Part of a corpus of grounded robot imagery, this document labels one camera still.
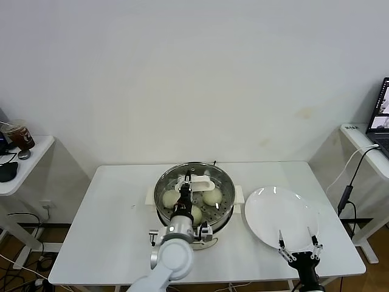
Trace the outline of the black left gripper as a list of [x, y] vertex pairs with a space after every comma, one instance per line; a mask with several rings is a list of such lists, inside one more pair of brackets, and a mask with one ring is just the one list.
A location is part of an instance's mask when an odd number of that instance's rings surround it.
[[177, 191], [180, 197], [173, 206], [173, 216], [191, 217], [192, 200], [191, 200], [191, 170], [187, 170], [187, 181], [180, 181], [177, 184]]

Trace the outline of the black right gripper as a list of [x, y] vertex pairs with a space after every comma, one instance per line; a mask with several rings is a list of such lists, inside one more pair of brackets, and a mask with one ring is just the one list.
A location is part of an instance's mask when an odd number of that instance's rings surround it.
[[294, 252], [291, 254], [286, 249], [281, 231], [279, 231], [278, 252], [285, 261], [290, 263], [290, 267], [297, 270], [301, 283], [318, 283], [315, 268], [319, 264], [323, 245], [318, 242], [317, 236], [311, 231], [309, 226], [307, 229], [313, 245], [312, 252]]

